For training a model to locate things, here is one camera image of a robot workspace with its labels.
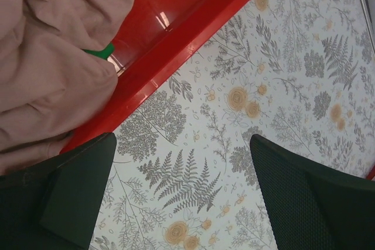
red tray rim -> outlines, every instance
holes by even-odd
[[[104,132],[113,132],[248,1],[205,0],[169,36],[130,65],[119,77],[117,87],[105,108],[74,131],[72,139],[61,153]]]

red plastic tray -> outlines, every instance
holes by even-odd
[[[375,166],[371,169],[371,171],[367,175],[366,179],[375,181]]]
[[[135,0],[113,41],[126,70],[106,107],[62,152],[114,131],[248,1]]]

floral patterned surface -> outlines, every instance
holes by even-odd
[[[365,176],[374,62],[359,0],[251,0],[116,130],[90,249],[276,249],[252,134]]]

botanical print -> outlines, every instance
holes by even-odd
[[[129,154],[134,160],[142,161],[149,155],[155,155],[156,140],[160,136],[169,143],[175,143],[186,122],[186,115],[176,101],[176,96],[168,96],[166,91],[150,96],[121,124],[117,136],[118,153]]]
[[[238,226],[237,235],[233,237],[235,248],[246,246],[247,249],[262,250],[271,246],[274,239],[272,229],[265,222],[262,209],[250,211],[242,207],[235,219]]]
[[[207,41],[204,46],[216,45],[219,49],[215,70],[210,72],[212,79],[223,78],[232,72],[237,74],[246,63],[254,66],[250,60],[251,49],[246,35],[247,26],[241,15],[237,15]]]
[[[206,206],[207,211],[213,206],[213,200],[221,190],[216,187],[220,178],[220,172],[211,181],[207,160],[204,160],[203,170],[198,174],[197,164],[194,158],[194,150],[189,153],[186,164],[183,164],[182,150],[172,165],[172,152],[161,164],[160,159],[156,158],[155,163],[150,160],[148,164],[140,166],[140,172],[146,175],[146,181],[149,181],[149,188],[158,184],[154,195],[159,192],[158,201],[166,196],[170,199],[163,205],[163,208],[174,204],[176,207],[174,213],[186,208],[197,206],[197,213]]]
[[[293,107],[289,114],[285,108],[278,107],[271,127],[275,130],[279,141],[288,142],[293,149],[304,148],[309,152],[308,155],[313,155],[310,150],[312,136],[303,126],[302,108],[299,105]]]
[[[315,106],[312,109],[312,112],[316,117],[316,120],[319,120],[326,116],[330,101],[331,97],[326,91],[320,92],[319,95],[314,98]]]
[[[115,130],[89,249],[276,250],[251,137],[365,177],[374,85],[360,0],[250,0]]]
[[[230,163],[232,163],[233,172],[245,172],[246,182],[248,186],[254,186],[259,189],[257,175],[255,174],[253,160],[250,152],[250,139],[254,134],[265,136],[258,126],[250,127],[243,132],[242,139],[244,146],[236,146],[233,154],[230,156]]]
[[[353,64],[353,48],[349,53],[347,37],[343,40],[343,36],[338,40],[338,35],[333,39],[322,40],[324,46],[325,58],[327,59],[327,69],[333,71],[329,75],[329,78],[335,77],[333,85],[336,83],[344,84],[344,90],[348,87],[348,90],[352,87],[353,80],[356,78],[356,64]]]
[[[226,125],[224,124],[222,127],[218,126],[216,113],[215,111],[211,111],[211,108],[207,104],[203,104],[200,107],[200,113],[209,119],[207,128],[214,132],[214,134],[211,136],[211,141],[216,141],[220,146],[220,149],[215,149],[213,153],[215,155],[218,155],[225,163],[225,174],[225,172],[227,171],[227,155],[230,151],[231,146],[230,138],[225,137],[227,132]]]

pink fabric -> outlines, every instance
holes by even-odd
[[[115,69],[81,49],[105,48],[133,1],[0,0],[0,174],[58,155],[106,104]]]

